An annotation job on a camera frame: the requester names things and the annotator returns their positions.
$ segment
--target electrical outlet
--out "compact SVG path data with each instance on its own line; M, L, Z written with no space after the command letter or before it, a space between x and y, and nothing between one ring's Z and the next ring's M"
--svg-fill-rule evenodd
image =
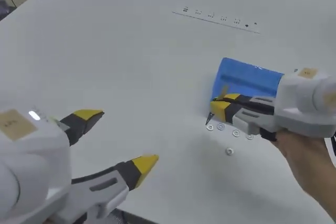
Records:
M250 22L245 19L240 19L237 17L234 18L232 16L228 17L223 13L210 12L208 10L203 10L200 8L192 8L189 6L178 8L173 13L183 15L189 18L197 18L198 20L211 22L222 26L238 28L240 30L260 34L257 22Z
M239 26L240 24L240 19L239 18L235 18L235 21L233 22L235 26Z

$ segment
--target label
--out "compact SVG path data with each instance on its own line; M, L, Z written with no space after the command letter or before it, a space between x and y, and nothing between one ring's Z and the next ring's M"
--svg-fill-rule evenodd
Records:
M323 100L325 105L336 107L336 92L325 94Z
M13 109L0 113L0 131L12 141L16 141L36 130L35 125L17 110Z
M316 68L303 68L298 76L307 78L307 79L313 79L314 76L317 74L318 70Z

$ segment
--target hand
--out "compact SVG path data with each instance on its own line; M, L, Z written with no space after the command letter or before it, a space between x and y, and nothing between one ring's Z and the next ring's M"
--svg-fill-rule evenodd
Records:
M288 131L277 133L273 144L286 158L302 189L336 219L336 168L323 138L310 138Z

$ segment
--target blue object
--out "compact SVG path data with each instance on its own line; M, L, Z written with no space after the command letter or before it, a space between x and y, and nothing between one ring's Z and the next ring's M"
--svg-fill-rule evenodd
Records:
M238 93L250 97L255 95L275 97L283 75L283 73L238 60L223 58L212 88L211 98L214 99L219 96L224 86L228 86L228 93Z

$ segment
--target white table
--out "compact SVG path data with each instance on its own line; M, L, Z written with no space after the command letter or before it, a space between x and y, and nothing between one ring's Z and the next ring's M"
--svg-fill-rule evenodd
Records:
M261 34L172 13L184 6L257 20ZM2 98L34 99L58 118L105 110L71 148L74 177L159 154L120 206L144 218L332 223L271 144L204 124L223 57L334 72L335 26L335 0L29 0L0 23Z

